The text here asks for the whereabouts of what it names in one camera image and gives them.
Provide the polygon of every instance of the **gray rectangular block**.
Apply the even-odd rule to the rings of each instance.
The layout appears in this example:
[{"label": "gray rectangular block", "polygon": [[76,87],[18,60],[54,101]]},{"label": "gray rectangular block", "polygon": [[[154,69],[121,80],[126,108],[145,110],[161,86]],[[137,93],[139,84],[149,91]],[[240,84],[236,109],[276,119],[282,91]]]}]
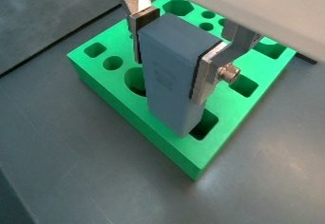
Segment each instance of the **gray rectangular block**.
[{"label": "gray rectangular block", "polygon": [[169,13],[138,37],[150,111],[185,137],[205,110],[190,101],[198,57],[220,39]]}]

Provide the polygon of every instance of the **green foam block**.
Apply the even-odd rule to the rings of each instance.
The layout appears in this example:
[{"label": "green foam block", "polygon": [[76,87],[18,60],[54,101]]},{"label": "green foam block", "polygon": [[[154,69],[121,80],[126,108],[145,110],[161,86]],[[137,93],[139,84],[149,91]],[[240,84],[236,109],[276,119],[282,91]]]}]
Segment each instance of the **green foam block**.
[{"label": "green foam block", "polygon": [[[174,13],[221,37],[225,18],[218,14],[186,0],[158,0],[154,5],[162,8],[162,14]],[[83,82],[189,176],[198,179],[294,54],[290,48],[268,38],[262,39],[254,49],[236,60],[242,75],[234,84],[221,82],[217,85],[202,121],[182,139],[149,112],[142,66],[134,59],[126,20],[67,56]]]}]

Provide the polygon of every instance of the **gray table surface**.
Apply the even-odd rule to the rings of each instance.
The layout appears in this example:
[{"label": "gray table surface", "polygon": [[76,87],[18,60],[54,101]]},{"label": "gray table surface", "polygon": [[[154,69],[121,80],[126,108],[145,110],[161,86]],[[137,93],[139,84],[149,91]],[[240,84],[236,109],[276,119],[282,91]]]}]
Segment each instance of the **gray table surface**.
[{"label": "gray table surface", "polygon": [[118,0],[0,0],[0,75],[117,5]]},{"label": "gray table surface", "polygon": [[118,9],[0,79],[0,166],[35,222],[323,224],[325,65],[292,61],[193,182],[66,58],[122,18]]}]

